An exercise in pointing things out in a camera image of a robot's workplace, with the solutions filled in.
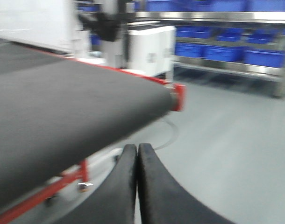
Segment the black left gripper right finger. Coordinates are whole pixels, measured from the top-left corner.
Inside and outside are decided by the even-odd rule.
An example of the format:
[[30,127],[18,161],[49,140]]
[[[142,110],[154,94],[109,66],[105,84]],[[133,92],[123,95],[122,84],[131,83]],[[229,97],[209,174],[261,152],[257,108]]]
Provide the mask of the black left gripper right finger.
[[137,183],[143,224],[231,223],[188,193],[149,143],[141,143],[138,148]]

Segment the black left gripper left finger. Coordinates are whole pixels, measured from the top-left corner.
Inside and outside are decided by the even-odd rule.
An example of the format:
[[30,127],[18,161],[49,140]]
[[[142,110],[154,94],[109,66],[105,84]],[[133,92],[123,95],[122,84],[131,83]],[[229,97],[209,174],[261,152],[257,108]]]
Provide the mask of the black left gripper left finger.
[[136,199],[137,149],[125,145],[103,183],[56,224],[133,224]]

